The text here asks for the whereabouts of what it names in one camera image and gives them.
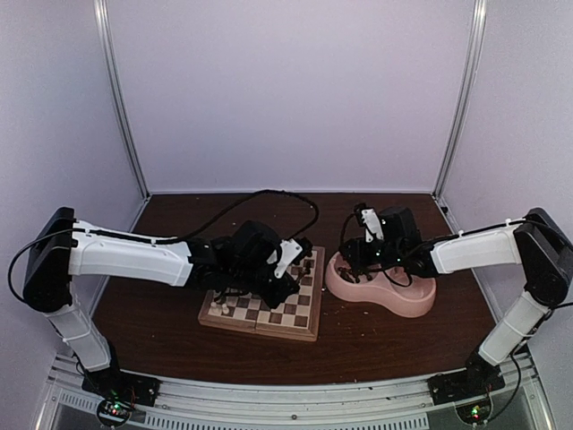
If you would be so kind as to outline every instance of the white wall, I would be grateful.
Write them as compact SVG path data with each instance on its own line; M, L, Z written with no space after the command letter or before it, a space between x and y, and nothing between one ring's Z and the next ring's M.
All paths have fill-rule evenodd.
M110 2L148 186L430 191L473 5Z
M573 237L572 22L568 1L489 3L483 56L445 191L462 228L542 206ZM502 311L524 285L519 268L478 273ZM571 428L572 332L569 308L531 341L560 430Z
M140 205L91 0L2 2L0 154L0 427L24 429L60 341L42 316L8 292L12 255L59 206L127 228ZM87 305L97 284L98 278L79 284Z

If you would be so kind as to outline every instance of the wooden tabletop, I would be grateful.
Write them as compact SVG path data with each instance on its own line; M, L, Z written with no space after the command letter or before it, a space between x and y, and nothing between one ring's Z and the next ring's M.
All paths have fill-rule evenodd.
M425 194L306 194L321 208L306 232L338 248L342 222L354 205L377 210L392 205L414 212L424 238L448 234ZM138 233L172 236L189 232L233 202L239 194L156 195L136 228ZM312 217L312 209L284 196L262 196L226 215L202 237L231 235L247 219L272 226L282 237ZM347 237L363 231L351 223ZM111 279L95 314L123 369L217 383L314 384L380 381L452 370L492 329L493 319L470 271L438 278L433 309L415 319L384 307L347 303L323 293L316 342L273 339L200 326L204 292L170 288L136 279Z

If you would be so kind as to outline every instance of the pink bowl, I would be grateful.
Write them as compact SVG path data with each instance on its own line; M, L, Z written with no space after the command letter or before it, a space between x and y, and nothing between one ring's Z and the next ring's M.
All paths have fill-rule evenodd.
M410 287L393 285L383 273L376 273L373 280L360 278L353 284L340 277L339 267L348 267L339 253L334 254L326 269L325 283L336 297L347 302L371 302L388 308L396 315L416 318L432 309L436 297L436 280L413 277ZM407 284L402 268L390 269L388 275L400 284Z

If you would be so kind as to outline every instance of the vertical metal post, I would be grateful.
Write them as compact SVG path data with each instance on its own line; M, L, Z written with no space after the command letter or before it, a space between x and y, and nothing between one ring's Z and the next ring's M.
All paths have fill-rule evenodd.
M472 29L469 35L466 67L464 68L462 85L459 90L458 105L456 106L454 121L449 131L448 146L441 163L438 181L436 182L436 186L433 190L433 195L438 201L442 197L444 187L448 179L448 174L451 169L451 164L459 144L459 139L461 138L464 122L466 121L467 107L469 106L469 99L472 87L474 86L475 74L477 73L477 66L480 61L480 55L482 54L486 6L487 0L475 0L474 19L472 21Z
M107 16L107 0L94 0L94 7L96 11L96 23L98 24L99 37L101 38L101 45L104 49L104 56L107 64L107 75L111 85L112 94L114 97L115 115L117 116L117 123L119 130L124 141L124 146L127 151L127 157L132 166L137 186L139 187L141 198L147 199L150 196L150 191L145 183L145 177L141 170L141 163L133 144L132 130L129 126L127 119L127 111L125 110L124 96L122 94L121 86L119 83L119 74L117 72L117 64L115 62L114 46L111 38L111 29L109 26L109 19Z

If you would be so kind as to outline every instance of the wooden chessboard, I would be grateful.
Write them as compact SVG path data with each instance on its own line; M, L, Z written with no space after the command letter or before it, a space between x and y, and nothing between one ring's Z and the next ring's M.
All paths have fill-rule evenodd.
M300 291L289 296L277 309L269 309L260 297L252 294L227 297L224 309L213 302L214 293L209 291L199 312L199 323L232 331L314 342L318 338L321 318L324 248L315 246L311 257L286 269L294 279L305 270L309 273L300 279Z

